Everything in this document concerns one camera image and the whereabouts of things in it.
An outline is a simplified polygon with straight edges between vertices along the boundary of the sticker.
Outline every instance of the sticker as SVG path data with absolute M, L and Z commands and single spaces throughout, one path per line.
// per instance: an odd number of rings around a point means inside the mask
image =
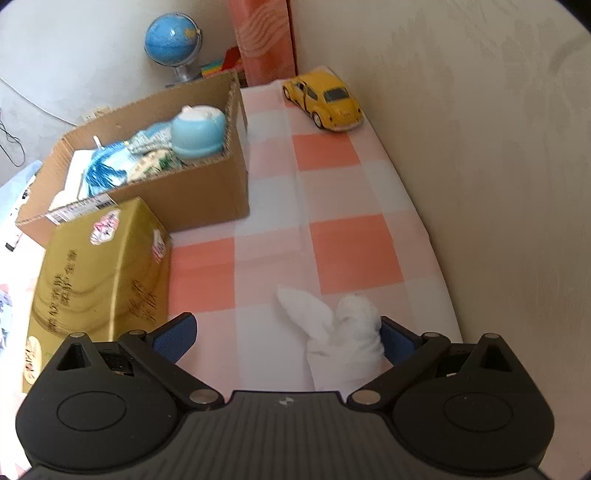
M 160 263 L 166 255 L 166 243 L 162 240 L 162 234 L 157 228 L 154 229 L 154 242 L 152 243 L 152 255 L 156 263 Z
M 25 368 L 22 371 L 25 380 L 33 385 L 41 373 L 41 344 L 37 338 L 30 336 L 25 346 Z
M 103 208 L 116 205 L 117 204 L 111 197 L 106 193 L 101 193 L 96 197 L 58 208 L 57 210 L 47 213 L 46 217 L 56 225 L 60 225 L 61 223 L 69 222 L 70 220 L 86 215 L 87 213 L 97 212 Z
M 91 244 L 100 245 L 113 240 L 113 236 L 119 226 L 120 212 L 121 210 L 118 208 L 111 210 L 93 225 L 92 233 L 90 234 Z

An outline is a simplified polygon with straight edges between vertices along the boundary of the package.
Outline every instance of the package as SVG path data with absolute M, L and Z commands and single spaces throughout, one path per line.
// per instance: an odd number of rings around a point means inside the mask
M 212 105 L 227 119 L 221 153 L 198 164 L 127 183 L 106 193 L 48 211 L 64 189 L 76 150 L 130 139 L 157 122 L 169 121 L 184 105 Z M 56 226 L 79 215 L 142 198 L 169 232 L 246 217 L 248 182 L 245 165 L 246 116 L 236 72 L 228 70 L 202 80 L 162 90 L 105 114 L 68 132 L 43 162 L 31 197 L 21 208 L 17 227 L 46 246 Z
M 127 180 L 141 180 L 152 175 L 159 175 L 171 168 L 182 168 L 183 164 L 172 150 L 162 148 L 146 153 L 128 172 Z
M 72 332 L 109 342 L 163 325 L 170 251 L 170 236 L 139 198 L 56 227 L 31 306 L 24 391 Z
M 154 150 L 171 149 L 170 126 L 171 122 L 158 122 L 140 130 L 129 139 L 127 150 L 133 155 L 144 155 Z

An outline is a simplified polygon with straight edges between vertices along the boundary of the black cable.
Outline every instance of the black cable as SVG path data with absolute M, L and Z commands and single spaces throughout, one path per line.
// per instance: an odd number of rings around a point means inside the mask
M 22 162 L 20 165 L 17 165 L 13 162 L 12 157 L 10 156 L 10 154 L 6 151 L 6 149 L 2 146 L 2 144 L 0 144 L 0 150 L 2 150 L 4 152 L 4 154 L 8 157 L 8 159 L 10 160 L 10 163 L 12 163 L 12 165 L 14 165 L 16 168 L 20 168 L 22 167 L 26 161 L 27 161 L 27 155 L 25 153 L 25 149 L 22 146 L 21 143 L 21 139 L 18 137 L 15 137 L 14 135 L 12 135 L 10 132 L 8 132 L 8 130 L 6 130 L 6 127 L 4 126 L 4 122 L 2 121 L 2 109 L 0 109 L 0 131 L 4 132 L 4 135 L 6 135 L 6 140 L 10 143 L 14 143 L 16 145 L 18 145 L 21 149 L 22 152 Z

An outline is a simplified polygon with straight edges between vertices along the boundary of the white wall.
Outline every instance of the white wall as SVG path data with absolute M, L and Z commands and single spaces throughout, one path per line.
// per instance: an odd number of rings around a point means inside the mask
M 180 11 L 203 30 L 197 61 L 236 44 L 227 0 L 13 0 L 0 12 L 0 76 L 46 110 L 74 123 L 100 105 L 121 106 L 162 89 L 172 70 L 144 53 L 144 33 L 157 16 Z M 43 160 L 70 126 L 19 98 L 0 82 L 8 131 L 27 160 Z M 7 145 L 3 134 L 0 142 Z M 20 152 L 10 148 L 15 160 Z M 17 169 L 0 151 L 0 185 Z
M 555 0 L 292 0 L 301 71 L 365 110 L 468 341 L 498 332 L 556 418 L 542 464 L 591 468 L 591 36 Z

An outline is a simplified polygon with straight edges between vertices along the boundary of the globe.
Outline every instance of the globe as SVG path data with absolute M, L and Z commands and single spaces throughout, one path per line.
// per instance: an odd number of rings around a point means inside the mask
M 201 48 L 202 33 L 195 22 L 184 14 L 158 17 L 148 27 L 144 49 L 152 60 L 167 67 L 191 63 Z

